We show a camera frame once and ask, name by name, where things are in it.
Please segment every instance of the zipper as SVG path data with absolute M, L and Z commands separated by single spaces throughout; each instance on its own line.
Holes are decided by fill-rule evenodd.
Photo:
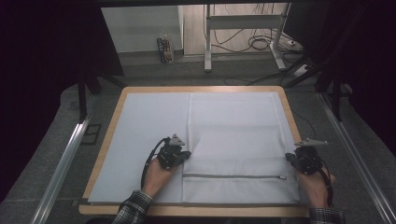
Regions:
M 200 178 L 216 178 L 216 179 L 281 179 L 286 180 L 285 175 L 199 175 L 199 174 L 185 174 L 183 177 L 200 177 Z

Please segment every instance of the gray carpet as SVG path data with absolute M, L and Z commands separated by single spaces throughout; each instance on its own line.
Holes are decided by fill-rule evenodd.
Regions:
M 129 86 L 214 86 L 246 85 L 249 81 L 277 73 L 275 62 L 265 55 L 248 60 L 220 57 L 213 62 L 212 73 L 205 73 L 204 64 L 200 61 L 191 59 L 191 62 L 183 61 L 173 64 L 126 64 L 123 67 L 125 77 L 116 78 Z M 279 77 L 275 77 L 254 85 L 276 85 L 278 81 Z M 47 223 L 85 223 L 92 218 L 78 212 L 78 202 L 88 182 L 121 92 L 119 87 L 101 78 L 100 82 L 103 91 L 99 95 L 91 119 L 91 124 L 102 125 L 99 137 L 96 144 L 81 145 L 78 148 Z M 314 82 L 315 78 L 312 77 L 295 88 L 286 89 L 286 94 L 301 137 L 326 140 L 330 143 L 328 146 L 319 147 L 318 152 L 337 177 L 337 183 L 334 186 L 334 206 L 346 212 L 348 224 L 382 223 L 381 216 L 370 195 L 361 183 L 346 150 L 319 103 L 313 89 Z M 62 105 L 47 135 L 12 191 L 0 205 L 0 223 L 28 223 L 32 219 L 78 122 L 76 86 L 64 91 L 61 101 Z M 342 100 L 341 116 L 378 184 L 385 191 L 390 202 L 395 204 L 396 181 L 392 178 L 396 172 L 395 158 L 354 112 L 347 99 Z M 86 143 L 91 141 L 90 137 L 83 139 Z

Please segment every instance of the hand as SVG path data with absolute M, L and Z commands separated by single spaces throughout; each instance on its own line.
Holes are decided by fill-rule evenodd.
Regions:
M 322 168 L 322 170 L 325 174 L 328 173 L 327 169 Z M 311 206 L 316 208 L 328 208 L 328 191 L 323 180 L 323 176 L 319 172 L 316 172 L 313 175 L 304 175 L 298 171 L 296 171 L 296 173 L 301 187 L 308 195 Z M 330 175 L 330 181 L 333 184 L 335 181 L 335 176 Z
M 145 185 L 143 191 L 147 193 L 151 198 L 168 183 L 172 174 L 177 170 L 177 167 L 172 167 L 169 170 L 165 170 L 161 167 L 158 159 L 152 160 L 148 165 L 148 172 L 146 173 Z

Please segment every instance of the person's left hand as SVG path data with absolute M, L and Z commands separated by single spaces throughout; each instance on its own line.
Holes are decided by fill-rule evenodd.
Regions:
M 177 167 L 172 167 L 169 170 L 165 170 L 161 167 L 158 159 L 153 159 L 148 165 L 148 172 L 146 173 L 145 185 L 143 191 L 147 193 L 151 198 L 168 183 L 172 174 L 177 170 Z

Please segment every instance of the sleeve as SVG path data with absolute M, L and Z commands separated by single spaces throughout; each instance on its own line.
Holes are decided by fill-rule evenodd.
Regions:
M 311 224 L 345 224 L 344 213 L 333 208 L 310 208 Z
M 152 198 L 141 190 L 135 190 L 121 205 L 113 224 L 140 224 L 145 220 Z

